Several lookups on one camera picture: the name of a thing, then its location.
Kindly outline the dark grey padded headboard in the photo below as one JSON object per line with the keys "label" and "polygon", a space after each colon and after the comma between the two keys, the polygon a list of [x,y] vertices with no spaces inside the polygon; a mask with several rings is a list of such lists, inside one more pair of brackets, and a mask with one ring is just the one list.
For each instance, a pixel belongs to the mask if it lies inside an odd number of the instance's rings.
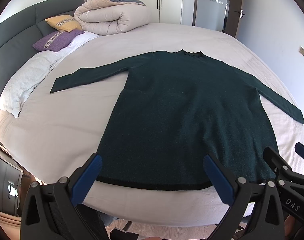
{"label": "dark grey padded headboard", "polygon": [[0,23],[0,96],[11,77],[33,57],[32,45],[52,33],[46,18],[73,16],[85,0],[46,0],[19,11]]}

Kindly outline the dark green knit sweater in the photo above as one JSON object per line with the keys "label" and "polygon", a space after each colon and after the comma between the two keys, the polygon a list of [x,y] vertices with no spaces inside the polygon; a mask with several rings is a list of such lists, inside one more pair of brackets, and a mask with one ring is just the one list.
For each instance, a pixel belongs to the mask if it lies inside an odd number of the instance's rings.
{"label": "dark green knit sweater", "polygon": [[203,160],[213,154],[235,176],[255,183],[274,177],[263,159],[277,150],[265,98],[294,121],[300,109],[259,79],[201,52],[149,52],[59,77],[52,93],[127,72],[97,152],[98,180],[148,190],[211,186]]}

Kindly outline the white bed sheet mattress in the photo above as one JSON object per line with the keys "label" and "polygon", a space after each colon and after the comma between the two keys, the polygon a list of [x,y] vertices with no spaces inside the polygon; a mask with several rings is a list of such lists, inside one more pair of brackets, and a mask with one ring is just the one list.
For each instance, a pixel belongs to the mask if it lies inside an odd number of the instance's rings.
{"label": "white bed sheet mattress", "polygon": [[[0,111],[0,142],[26,170],[45,183],[70,176],[96,152],[127,79],[107,80],[51,93],[56,78],[150,51],[202,52],[257,77],[295,103],[277,75],[249,48],[219,31],[151,23],[122,34],[97,37],[64,58],[34,89],[17,118]],[[150,191],[95,182],[84,203],[140,223],[164,226],[217,224],[227,205],[213,187],[196,191]]]}

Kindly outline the yellow patterned cushion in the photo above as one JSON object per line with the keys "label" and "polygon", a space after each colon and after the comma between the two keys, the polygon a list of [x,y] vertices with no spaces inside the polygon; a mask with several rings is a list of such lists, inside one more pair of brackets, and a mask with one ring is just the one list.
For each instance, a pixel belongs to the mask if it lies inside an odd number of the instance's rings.
{"label": "yellow patterned cushion", "polygon": [[70,15],[59,15],[45,19],[45,21],[58,31],[71,32],[72,30],[82,30],[81,25]]}

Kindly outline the wall socket plate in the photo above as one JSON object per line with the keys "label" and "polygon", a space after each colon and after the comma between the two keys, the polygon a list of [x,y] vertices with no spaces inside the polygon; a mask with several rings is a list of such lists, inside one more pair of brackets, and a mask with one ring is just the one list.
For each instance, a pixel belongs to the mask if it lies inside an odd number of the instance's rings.
{"label": "wall socket plate", "polygon": [[299,53],[300,53],[302,56],[304,56],[304,48],[303,48],[303,47],[300,47],[300,48],[299,48]]}

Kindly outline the folded beige duvet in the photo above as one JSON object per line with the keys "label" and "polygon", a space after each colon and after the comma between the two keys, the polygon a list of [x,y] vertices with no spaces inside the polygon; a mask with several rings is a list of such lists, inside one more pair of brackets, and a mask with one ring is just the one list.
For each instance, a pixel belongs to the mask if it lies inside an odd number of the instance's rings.
{"label": "folded beige duvet", "polygon": [[85,31],[113,35],[149,24],[151,13],[140,0],[89,0],[75,10],[74,19]]}

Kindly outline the white pillow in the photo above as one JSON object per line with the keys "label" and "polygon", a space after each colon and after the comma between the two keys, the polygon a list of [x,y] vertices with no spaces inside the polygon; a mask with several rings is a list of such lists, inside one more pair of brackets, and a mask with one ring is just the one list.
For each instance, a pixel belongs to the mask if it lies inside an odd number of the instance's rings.
{"label": "white pillow", "polygon": [[99,36],[89,31],[84,32],[57,53],[50,50],[37,51],[31,59],[23,64],[2,90],[0,111],[6,111],[17,118],[32,91],[56,66],[79,47]]}

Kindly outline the dark brown door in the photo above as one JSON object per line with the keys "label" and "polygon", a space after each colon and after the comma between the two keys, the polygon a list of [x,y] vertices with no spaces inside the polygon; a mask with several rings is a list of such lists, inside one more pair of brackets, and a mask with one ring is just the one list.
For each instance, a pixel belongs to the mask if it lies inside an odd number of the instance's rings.
{"label": "dark brown door", "polygon": [[230,0],[224,33],[236,37],[243,13],[243,0]]}

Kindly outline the dark bedside cabinet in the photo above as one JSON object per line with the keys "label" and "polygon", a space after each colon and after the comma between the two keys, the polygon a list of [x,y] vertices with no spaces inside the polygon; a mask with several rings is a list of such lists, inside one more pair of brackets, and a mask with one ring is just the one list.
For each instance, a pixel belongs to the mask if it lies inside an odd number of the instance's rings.
{"label": "dark bedside cabinet", "polygon": [[0,212],[17,216],[23,170],[0,150]]}

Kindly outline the purple patterned cushion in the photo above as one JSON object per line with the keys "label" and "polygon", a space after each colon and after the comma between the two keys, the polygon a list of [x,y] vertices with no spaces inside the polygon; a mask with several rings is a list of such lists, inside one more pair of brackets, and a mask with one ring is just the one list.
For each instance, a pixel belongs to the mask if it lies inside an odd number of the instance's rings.
{"label": "purple patterned cushion", "polygon": [[35,42],[32,47],[37,51],[50,50],[57,53],[59,50],[67,47],[78,35],[84,33],[84,31],[79,29],[74,29],[70,32],[54,31]]}

